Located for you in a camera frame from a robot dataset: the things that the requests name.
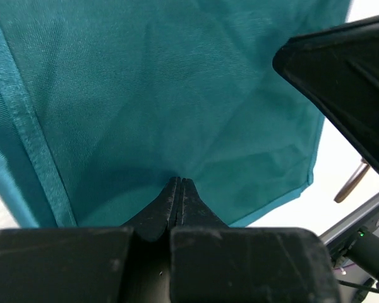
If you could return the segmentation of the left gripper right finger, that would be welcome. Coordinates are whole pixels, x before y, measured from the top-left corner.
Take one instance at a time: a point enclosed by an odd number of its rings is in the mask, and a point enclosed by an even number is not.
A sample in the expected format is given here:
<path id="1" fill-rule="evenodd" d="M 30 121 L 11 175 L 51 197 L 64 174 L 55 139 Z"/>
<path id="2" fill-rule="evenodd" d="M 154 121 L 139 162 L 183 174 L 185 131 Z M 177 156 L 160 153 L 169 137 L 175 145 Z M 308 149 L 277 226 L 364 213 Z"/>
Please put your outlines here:
<path id="1" fill-rule="evenodd" d="M 182 181 L 170 233 L 172 302 L 338 302 L 327 249 L 301 228 L 230 228 Z"/>

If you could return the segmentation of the teal cloth napkin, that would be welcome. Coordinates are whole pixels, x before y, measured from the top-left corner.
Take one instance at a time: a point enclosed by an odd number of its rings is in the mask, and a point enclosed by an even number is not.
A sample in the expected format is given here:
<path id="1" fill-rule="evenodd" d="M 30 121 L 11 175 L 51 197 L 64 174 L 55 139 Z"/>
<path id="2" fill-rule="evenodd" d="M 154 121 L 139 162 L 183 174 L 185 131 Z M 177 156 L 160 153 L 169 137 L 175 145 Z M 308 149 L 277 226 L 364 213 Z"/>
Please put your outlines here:
<path id="1" fill-rule="evenodd" d="M 324 117 L 272 67 L 349 1 L 0 1 L 0 197 L 121 225 L 171 177 L 244 227 L 313 183 Z"/>

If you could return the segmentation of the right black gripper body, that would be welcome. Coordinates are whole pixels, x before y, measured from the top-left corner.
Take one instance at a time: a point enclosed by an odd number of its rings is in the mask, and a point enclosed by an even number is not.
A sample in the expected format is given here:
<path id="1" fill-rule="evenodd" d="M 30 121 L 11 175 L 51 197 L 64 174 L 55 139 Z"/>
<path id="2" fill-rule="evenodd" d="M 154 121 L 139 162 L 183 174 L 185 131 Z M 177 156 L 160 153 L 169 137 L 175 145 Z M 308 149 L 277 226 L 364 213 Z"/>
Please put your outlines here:
<path id="1" fill-rule="evenodd" d="M 379 15 L 293 37 L 272 66 L 379 174 Z"/>

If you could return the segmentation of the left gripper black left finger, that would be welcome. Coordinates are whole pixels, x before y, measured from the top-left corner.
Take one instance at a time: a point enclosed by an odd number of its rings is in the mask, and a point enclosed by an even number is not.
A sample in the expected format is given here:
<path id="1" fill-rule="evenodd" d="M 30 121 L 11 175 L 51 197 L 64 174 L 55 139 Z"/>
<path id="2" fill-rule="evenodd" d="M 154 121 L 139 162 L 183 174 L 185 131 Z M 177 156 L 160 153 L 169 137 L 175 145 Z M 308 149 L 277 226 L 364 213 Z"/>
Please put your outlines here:
<path id="1" fill-rule="evenodd" d="M 0 230 L 0 302 L 169 302 L 180 187 L 120 227 Z"/>

